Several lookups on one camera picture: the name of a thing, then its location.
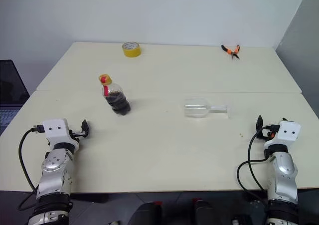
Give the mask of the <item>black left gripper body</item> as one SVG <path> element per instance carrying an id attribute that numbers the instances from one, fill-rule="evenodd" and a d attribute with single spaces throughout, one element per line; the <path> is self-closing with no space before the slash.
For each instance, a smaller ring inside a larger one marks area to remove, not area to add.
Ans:
<path id="1" fill-rule="evenodd" d="M 73 132 L 72 130 L 69 130 L 69 135 L 73 140 L 79 143 L 80 142 L 79 137 L 85 138 L 86 132 L 85 131 Z"/>

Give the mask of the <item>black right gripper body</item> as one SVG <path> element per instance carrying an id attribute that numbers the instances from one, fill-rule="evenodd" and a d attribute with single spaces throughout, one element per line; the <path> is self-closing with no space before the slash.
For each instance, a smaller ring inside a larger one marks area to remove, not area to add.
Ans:
<path id="1" fill-rule="evenodd" d="M 263 130 L 268 131 L 266 136 L 263 135 Z M 263 126 L 259 129 L 259 139 L 262 139 L 264 141 L 272 140 L 277 132 L 278 132 L 278 125 Z"/>

